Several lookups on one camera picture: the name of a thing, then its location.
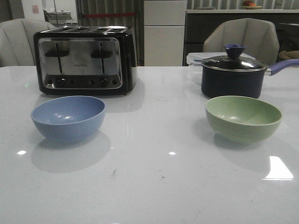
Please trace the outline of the blue bowl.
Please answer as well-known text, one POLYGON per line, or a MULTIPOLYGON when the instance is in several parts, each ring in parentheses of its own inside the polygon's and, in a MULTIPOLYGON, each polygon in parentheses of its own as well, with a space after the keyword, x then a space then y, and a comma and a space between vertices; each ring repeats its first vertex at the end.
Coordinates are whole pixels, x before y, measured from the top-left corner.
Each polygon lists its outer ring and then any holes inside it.
POLYGON ((37 130, 48 140, 73 143, 94 135, 105 117, 106 104, 91 96, 47 101, 31 112, 37 130))

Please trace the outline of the green bowl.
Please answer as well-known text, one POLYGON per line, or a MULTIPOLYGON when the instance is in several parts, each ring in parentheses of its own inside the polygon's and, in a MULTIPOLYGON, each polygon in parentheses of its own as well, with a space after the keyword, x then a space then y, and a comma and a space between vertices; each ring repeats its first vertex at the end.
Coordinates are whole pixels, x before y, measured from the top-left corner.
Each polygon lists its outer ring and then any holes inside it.
POLYGON ((211 128, 233 142, 251 144, 269 138, 282 121, 275 106, 244 96, 220 96, 207 101, 206 118, 211 128))

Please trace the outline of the clear plastic food container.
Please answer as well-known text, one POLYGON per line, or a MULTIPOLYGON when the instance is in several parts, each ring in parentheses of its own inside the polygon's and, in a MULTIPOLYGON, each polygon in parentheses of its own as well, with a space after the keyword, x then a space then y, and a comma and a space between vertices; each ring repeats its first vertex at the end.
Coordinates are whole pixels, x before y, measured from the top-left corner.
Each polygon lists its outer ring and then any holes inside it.
POLYGON ((188 67, 202 67, 203 59, 215 56, 224 56, 230 59, 226 52, 192 52, 186 56, 186 63, 188 67))

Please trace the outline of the grey pleated curtain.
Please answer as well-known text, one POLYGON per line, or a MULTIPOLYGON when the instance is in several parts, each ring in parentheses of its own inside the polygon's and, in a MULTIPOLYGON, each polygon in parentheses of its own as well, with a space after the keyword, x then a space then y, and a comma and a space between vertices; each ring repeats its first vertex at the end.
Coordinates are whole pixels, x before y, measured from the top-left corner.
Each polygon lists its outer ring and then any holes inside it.
POLYGON ((137 62, 144 65, 143 0, 77 0, 81 26, 130 26, 135 32, 137 62))

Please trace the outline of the dark blue saucepan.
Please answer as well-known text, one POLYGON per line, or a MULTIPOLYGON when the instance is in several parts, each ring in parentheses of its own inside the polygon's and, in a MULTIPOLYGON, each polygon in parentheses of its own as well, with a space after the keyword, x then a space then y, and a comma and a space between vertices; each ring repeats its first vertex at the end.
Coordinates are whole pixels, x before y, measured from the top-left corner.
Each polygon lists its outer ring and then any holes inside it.
POLYGON ((209 98, 228 95, 259 98, 265 75, 272 76, 298 64, 298 59, 285 60, 258 71, 221 71, 202 66, 201 91, 209 98))

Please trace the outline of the white refrigerator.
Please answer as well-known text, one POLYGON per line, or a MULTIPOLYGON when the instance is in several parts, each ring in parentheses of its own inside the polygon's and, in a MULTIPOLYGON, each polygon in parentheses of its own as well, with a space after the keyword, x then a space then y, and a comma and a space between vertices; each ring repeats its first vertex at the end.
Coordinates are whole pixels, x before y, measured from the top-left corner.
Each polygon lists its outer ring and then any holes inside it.
POLYGON ((186 0, 144 1, 144 65, 181 66, 186 0))

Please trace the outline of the black and chrome four-slot toaster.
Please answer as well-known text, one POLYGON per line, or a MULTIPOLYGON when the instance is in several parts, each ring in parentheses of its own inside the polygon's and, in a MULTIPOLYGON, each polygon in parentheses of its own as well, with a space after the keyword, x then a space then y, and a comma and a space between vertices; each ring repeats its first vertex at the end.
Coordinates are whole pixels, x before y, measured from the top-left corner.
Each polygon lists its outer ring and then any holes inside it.
POLYGON ((41 92, 125 95, 137 81, 135 33, 128 26, 63 26, 34 34, 41 92))

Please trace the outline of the glass pot lid blue knob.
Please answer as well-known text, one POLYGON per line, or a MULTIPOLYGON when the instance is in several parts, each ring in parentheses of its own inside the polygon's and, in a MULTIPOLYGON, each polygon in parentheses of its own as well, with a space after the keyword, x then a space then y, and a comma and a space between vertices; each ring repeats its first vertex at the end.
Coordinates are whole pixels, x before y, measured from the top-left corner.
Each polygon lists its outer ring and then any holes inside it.
POLYGON ((267 65, 256 59, 241 56, 246 45, 225 44, 223 45, 226 55, 213 56, 201 60, 203 67, 221 71, 258 71, 267 65))

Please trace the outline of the fruit bowl on counter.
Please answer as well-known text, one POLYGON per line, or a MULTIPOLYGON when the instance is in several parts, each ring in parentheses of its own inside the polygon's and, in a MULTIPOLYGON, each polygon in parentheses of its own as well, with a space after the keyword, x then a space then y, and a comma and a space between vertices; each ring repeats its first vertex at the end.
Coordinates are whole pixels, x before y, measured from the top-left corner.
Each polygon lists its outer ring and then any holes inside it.
POLYGON ((256 5, 256 3, 252 2, 251 0, 245 0, 242 3, 242 7, 246 10, 261 9, 262 8, 262 6, 256 5))

